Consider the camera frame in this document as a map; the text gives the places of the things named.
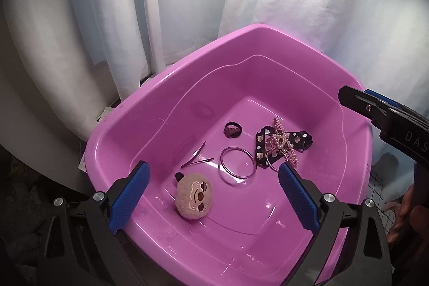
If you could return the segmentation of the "person right hand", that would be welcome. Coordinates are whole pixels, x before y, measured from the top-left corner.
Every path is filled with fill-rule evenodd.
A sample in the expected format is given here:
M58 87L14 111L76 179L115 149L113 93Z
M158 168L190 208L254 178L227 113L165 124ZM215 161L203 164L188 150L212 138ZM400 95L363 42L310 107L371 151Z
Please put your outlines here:
M410 226L422 239L422 245L428 244L428 209L413 203L414 185L404 195L396 214L395 224L387 234L387 243L393 244L406 226Z

